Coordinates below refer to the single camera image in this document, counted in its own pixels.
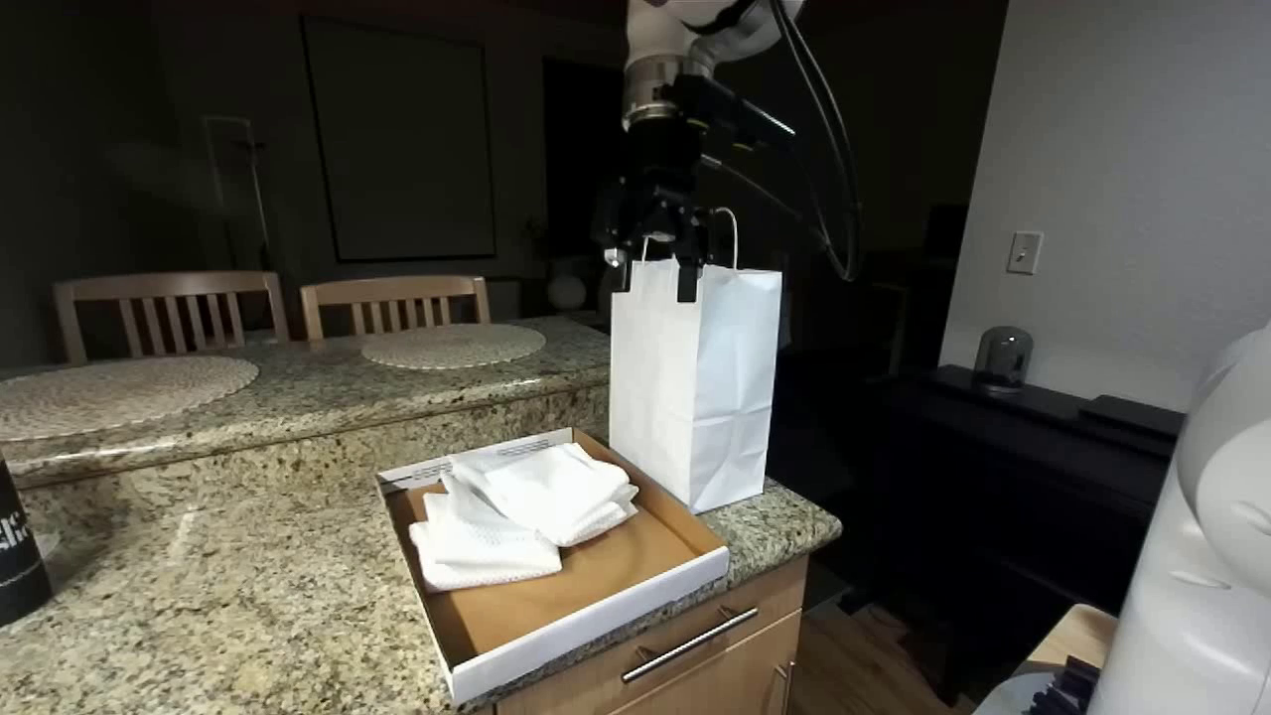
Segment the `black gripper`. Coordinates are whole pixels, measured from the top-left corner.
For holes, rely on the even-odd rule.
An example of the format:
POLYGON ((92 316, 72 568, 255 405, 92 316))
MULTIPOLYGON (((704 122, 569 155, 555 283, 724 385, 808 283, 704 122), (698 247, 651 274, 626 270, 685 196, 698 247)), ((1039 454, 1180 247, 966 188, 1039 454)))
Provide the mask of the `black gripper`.
POLYGON ((647 243, 668 247, 680 263, 677 302, 698 291, 698 204, 694 204, 698 132, 680 118, 634 118, 626 127, 626 159, 615 175, 614 247, 606 263, 615 270, 615 292, 634 291, 634 253, 647 243))

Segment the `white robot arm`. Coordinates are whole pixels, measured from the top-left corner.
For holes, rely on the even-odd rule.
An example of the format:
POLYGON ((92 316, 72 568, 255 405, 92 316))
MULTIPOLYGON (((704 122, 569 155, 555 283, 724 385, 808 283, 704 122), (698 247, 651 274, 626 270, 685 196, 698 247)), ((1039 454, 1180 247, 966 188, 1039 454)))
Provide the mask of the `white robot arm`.
POLYGON ((795 127, 716 80, 718 62, 795 39, 802 0, 628 0, 619 171, 598 204, 598 243, 637 284, 647 247, 677 263, 677 299, 698 292, 709 263, 694 198, 713 132, 741 145, 791 145, 795 127))

